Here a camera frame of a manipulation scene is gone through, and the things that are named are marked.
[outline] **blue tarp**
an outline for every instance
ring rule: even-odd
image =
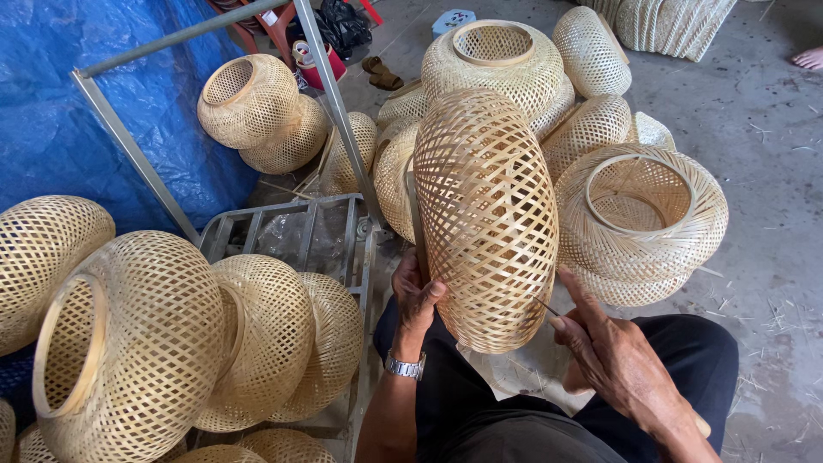
[[[92,199],[118,234],[177,232],[68,73],[214,16],[203,0],[7,0],[0,9],[0,211],[43,194]],[[224,30],[95,79],[196,228],[243,206],[257,172],[202,130],[203,84],[242,55]]]

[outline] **fingernail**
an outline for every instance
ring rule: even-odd
[[[557,331],[565,330],[565,322],[559,316],[553,316],[552,318],[550,318],[549,323]]]
[[[435,297],[443,296],[446,292],[446,285],[442,284],[439,281],[435,281],[435,284],[431,285],[431,295]]]

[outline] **sandal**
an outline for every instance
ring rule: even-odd
[[[369,77],[369,83],[380,90],[395,91],[403,86],[403,80],[390,72]]]
[[[383,65],[383,60],[379,56],[367,56],[360,61],[360,65],[369,74],[381,75],[388,72],[388,68]]]

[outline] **wristwatch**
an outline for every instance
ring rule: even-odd
[[[423,379],[423,367],[425,366],[425,352],[420,352],[420,360],[417,363],[406,363],[392,357],[392,349],[388,350],[386,358],[386,370],[398,376],[408,376],[416,380]]]

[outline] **person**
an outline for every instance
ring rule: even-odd
[[[801,68],[823,69],[823,46],[815,49],[808,49],[801,54],[792,57],[792,61]]]
[[[720,462],[737,382],[734,338],[699,316],[610,318],[572,273],[558,273],[576,307],[549,319],[555,341],[571,350],[582,376],[576,382],[596,391],[571,418],[538,397],[496,400],[439,317],[435,304],[447,287],[422,287],[409,250],[373,337],[397,373],[380,377],[356,461]],[[395,365],[414,364],[422,353],[422,375],[402,376],[416,368]],[[695,412],[711,427],[708,439]]]

